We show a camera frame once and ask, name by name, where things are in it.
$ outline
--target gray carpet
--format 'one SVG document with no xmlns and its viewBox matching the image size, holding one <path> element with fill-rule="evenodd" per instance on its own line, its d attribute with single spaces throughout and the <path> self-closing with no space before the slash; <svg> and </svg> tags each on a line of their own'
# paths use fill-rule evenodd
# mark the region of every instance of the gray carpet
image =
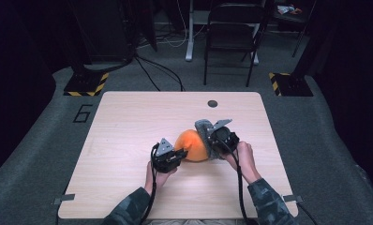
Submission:
<svg viewBox="0 0 373 225">
<path fill-rule="evenodd" d="M 261 94 L 276 137 L 280 155 L 295 195 L 319 224 L 373 224 L 373 189 L 337 136 L 332 116 L 321 90 L 306 77 L 314 97 L 277 97 L 269 72 L 292 72 L 307 39 L 291 58 L 296 35 L 267 33 L 259 50 L 260 64 L 253 69 L 250 86 L 246 74 L 208 75 L 202 85 L 204 41 L 195 42 L 192 62 L 185 61 L 187 45 L 175 48 L 159 44 L 138 49 L 140 56 L 177 73 L 189 92 L 232 91 Z M 95 65 L 104 68 L 108 65 Z M 179 84 L 146 64 L 162 91 L 179 91 Z M 63 89 L 72 75 L 70 68 L 53 74 L 57 89 L 51 103 L 14 153 L 0 169 L 0 224 L 55 224 L 57 207 L 52 200 L 67 186 L 84 140 L 102 97 L 65 97 Z M 103 92 L 156 91 L 139 64 L 133 62 L 110 73 Z M 91 114 L 87 123 L 72 123 L 83 105 Z M 300 209 L 301 224 L 313 224 Z M 100 219 L 59 219 L 59 224 L 99 224 Z"/>
</svg>

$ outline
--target hand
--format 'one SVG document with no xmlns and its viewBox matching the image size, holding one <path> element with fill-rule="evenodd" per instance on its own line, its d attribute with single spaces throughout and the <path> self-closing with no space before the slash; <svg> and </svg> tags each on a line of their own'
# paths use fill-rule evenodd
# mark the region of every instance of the hand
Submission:
<svg viewBox="0 0 373 225">
<path fill-rule="evenodd" d="M 239 156 L 239 166 L 242 169 L 242 175 L 249 184 L 258 179 L 261 179 L 261 176 L 256 169 L 256 163 L 254 162 L 253 149 L 251 148 L 251 144 L 246 142 L 239 142 L 236 150 L 233 151 L 233 154 L 236 156 L 236 158 L 238 158 Z M 236 170 L 236 162 L 231 154 L 221 156 L 225 158 Z"/>
<path fill-rule="evenodd" d="M 176 171 L 177 171 L 177 168 L 174 168 L 172 171 L 168 173 L 157 172 L 157 190 L 161 189 L 166 183 L 169 176 L 175 173 Z M 152 195 L 153 185 L 154 185 L 154 178 L 152 177 L 151 162 L 149 161 L 148 165 L 146 166 L 146 180 L 145 180 L 145 187 L 144 187 L 144 189 L 146 190 L 146 192 L 148 192 L 149 195 Z"/>
</svg>

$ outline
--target desk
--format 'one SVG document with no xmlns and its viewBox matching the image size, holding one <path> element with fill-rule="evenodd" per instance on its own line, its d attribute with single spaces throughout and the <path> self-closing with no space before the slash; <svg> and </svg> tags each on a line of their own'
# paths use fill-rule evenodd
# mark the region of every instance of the desk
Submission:
<svg viewBox="0 0 373 225">
<path fill-rule="evenodd" d="M 263 7 L 265 6 L 265 2 L 266 0 L 262 0 L 261 2 L 261 5 Z M 208 15 L 209 15 L 209 11 L 194 10 L 193 0 L 190 0 L 189 2 L 189 38 L 188 38 L 187 47 L 186 47 L 186 60 L 188 62 L 192 61 L 192 57 L 193 57 L 193 44 L 194 44 L 193 25 L 194 24 L 206 25 Z M 255 25 L 254 30 L 253 30 L 253 35 L 255 35 L 258 30 L 259 30 L 259 27 Z M 257 65 L 258 63 L 259 63 L 259 57 L 256 54 L 254 58 L 254 65 Z"/>
<path fill-rule="evenodd" d="M 218 106 L 211 108 L 209 100 Z M 227 127 L 251 143 L 257 168 L 281 195 L 291 187 L 261 96 L 251 92 L 107 92 L 103 95 L 66 194 L 60 218 L 104 218 L 145 182 L 152 146 L 174 144 L 194 123 L 232 119 Z M 244 182 L 247 216 L 257 213 Z M 295 202 L 287 202 L 293 215 Z M 225 160 L 183 161 L 155 198 L 149 219 L 242 218 L 237 174 Z"/>
</svg>

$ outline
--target round hole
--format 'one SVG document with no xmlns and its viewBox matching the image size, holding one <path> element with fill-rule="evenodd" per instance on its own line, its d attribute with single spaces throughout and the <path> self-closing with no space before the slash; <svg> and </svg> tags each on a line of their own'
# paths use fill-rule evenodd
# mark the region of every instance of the round hole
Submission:
<svg viewBox="0 0 373 225">
<path fill-rule="evenodd" d="M 209 100 L 207 102 L 207 105 L 209 105 L 211 108 L 215 108 L 218 105 L 218 102 L 216 102 L 215 100 Z"/>
</svg>

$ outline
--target metal bracket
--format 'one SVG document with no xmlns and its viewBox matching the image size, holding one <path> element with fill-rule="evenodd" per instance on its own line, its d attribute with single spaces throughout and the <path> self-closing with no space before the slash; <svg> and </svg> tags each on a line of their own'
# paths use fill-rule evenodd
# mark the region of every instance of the metal bracket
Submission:
<svg viewBox="0 0 373 225">
<path fill-rule="evenodd" d="M 73 201 L 75 199 L 75 194 L 63 195 L 60 198 L 55 198 L 52 204 L 61 204 L 63 201 Z"/>
<path fill-rule="evenodd" d="M 214 125 L 213 128 L 208 128 L 207 133 L 209 137 L 214 133 L 214 131 L 224 127 L 225 125 L 229 124 L 232 119 L 225 119 L 225 120 L 218 120 Z"/>
<path fill-rule="evenodd" d="M 304 201 L 301 196 L 294 196 L 294 195 L 283 196 L 283 195 L 281 195 L 281 197 L 282 197 L 282 199 L 285 203 L 292 202 L 292 201 L 296 201 L 297 203 L 302 203 Z"/>
<path fill-rule="evenodd" d="M 174 150 L 172 145 L 166 139 L 162 138 L 159 147 L 157 148 L 157 157 L 160 157 L 172 150 Z"/>
</svg>

